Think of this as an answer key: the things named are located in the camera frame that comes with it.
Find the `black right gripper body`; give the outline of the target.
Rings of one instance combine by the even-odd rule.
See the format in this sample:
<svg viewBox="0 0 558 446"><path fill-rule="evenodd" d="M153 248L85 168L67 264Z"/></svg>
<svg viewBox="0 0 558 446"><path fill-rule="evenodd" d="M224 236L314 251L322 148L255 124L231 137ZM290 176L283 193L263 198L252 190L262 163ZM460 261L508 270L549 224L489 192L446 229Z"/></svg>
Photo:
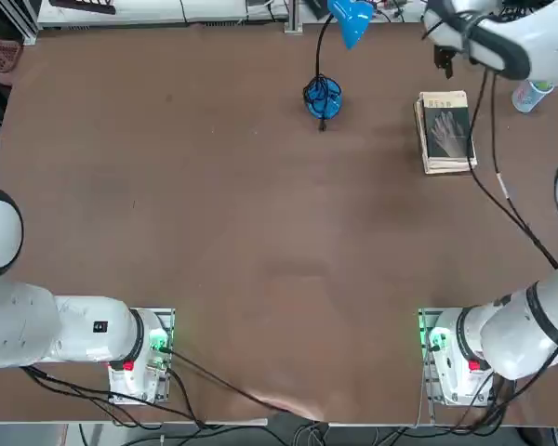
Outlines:
<svg viewBox="0 0 558 446"><path fill-rule="evenodd" d="M457 55L455 49L444 46L435 46L433 48L433 60L437 68L451 68L452 60Z"/></svg>

